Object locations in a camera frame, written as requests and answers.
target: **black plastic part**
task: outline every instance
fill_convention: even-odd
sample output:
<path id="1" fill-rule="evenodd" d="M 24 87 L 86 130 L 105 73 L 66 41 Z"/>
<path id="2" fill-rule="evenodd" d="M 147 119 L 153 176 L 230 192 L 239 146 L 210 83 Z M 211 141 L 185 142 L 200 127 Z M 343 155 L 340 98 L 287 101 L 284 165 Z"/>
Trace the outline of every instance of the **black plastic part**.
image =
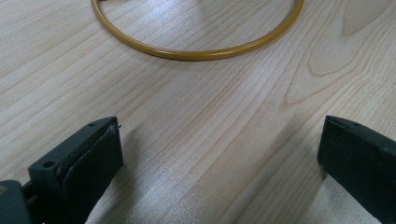
<path id="1" fill-rule="evenodd" d="M 116 117 L 92 122 L 29 167 L 46 223 L 85 223 L 122 167 Z"/>
<path id="2" fill-rule="evenodd" d="M 318 162 L 379 221 L 396 222 L 396 142 L 359 123 L 328 116 Z"/>
<path id="3" fill-rule="evenodd" d="M 1 224 L 33 223 L 18 181 L 0 181 L 0 210 Z"/>

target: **yellow tube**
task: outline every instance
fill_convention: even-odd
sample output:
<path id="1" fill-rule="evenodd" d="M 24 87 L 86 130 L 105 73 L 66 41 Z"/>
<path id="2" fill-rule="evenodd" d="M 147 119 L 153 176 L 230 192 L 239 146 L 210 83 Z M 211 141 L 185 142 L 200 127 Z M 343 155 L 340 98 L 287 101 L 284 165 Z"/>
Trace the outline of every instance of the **yellow tube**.
<path id="1" fill-rule="evenodd" d="M 99 0 L 91 0 L 93 12 L 95 13 L 99 22 L 101 22 L 105 28 L 120 42 L 125 45 L 139 50 L 141 52 L 147 53 L 149 55 L 171 59 L 179 61 L 209 61 L 230 58 L 233 56 L 241 55 L 254 49 L 261 48 L 262 46 L 270 43 L 271 41 L 282 35 L 291 25 L 296 21 L 299 16 L 301 9 L 303 8 L 304 0 L 295 0 L 294 8 L 291 10 L 289 15 L 270 33 L 256 39 L 254 41 L 248 42 L 243 45 L 227 48 L 227 49 L 215 49 L 215 50 L 205 50 L 205 51 L 183 51 L 183 50 L 171 50 L 171 49 L 161 49 L 147 45 L 145 43 L 139 42 L 132 39 L 128 35 L 124 34 L 118 30 L 113 24 L 111 24 L 105 17 L 100 8 Z"/>

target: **wooden surface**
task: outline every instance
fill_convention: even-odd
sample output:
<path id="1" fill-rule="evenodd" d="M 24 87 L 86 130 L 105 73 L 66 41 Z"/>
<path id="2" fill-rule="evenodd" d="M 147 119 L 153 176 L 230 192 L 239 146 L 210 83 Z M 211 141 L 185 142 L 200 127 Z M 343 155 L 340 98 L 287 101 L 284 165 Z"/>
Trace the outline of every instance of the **wooden surface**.
<path id="1" fill-rule="evenodd" d="M 146 43 L 218 49 L 270 31 L 292 2 L 102 6 Z M 356 202 L 326 190 L 335 183 L 316 155 L 328 114 L 396 139 L 396 1 L 306 0 L 276 42 L 203 63 L 129 49 L 89 0 L 2 0 L 0 19 L 0 179 L 25 183 L 32 162 L 84 124 L 116 115 L 125 167 L 88 223 L 373 220 L 349 217 Z M 330 209 L 340 204 L 344 211 Z"/>

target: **wood grain pattern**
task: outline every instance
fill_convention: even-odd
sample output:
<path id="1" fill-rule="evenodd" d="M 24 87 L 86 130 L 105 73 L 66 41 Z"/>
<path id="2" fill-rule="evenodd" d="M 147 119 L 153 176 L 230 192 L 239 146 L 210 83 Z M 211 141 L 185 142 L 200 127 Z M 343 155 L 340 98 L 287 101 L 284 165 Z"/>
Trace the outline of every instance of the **wood grain pattern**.
<path id="1" fill-rule="evenodd" d="M 257 38 L 291 1 L 105 1 L 125 33 L 159 47 Z M 367 223 L 328 191 L 316 154 L 327 114 L 396 139 L 396 2 L 306 0 L 276 42 L 202 63 L 122 45 L 90 1 L 0 2 L 0 179 L 85 123 L 119 117 L 125 167 L 88 223 Z M 350 214 L 326 205 L 350 204 Z"/>

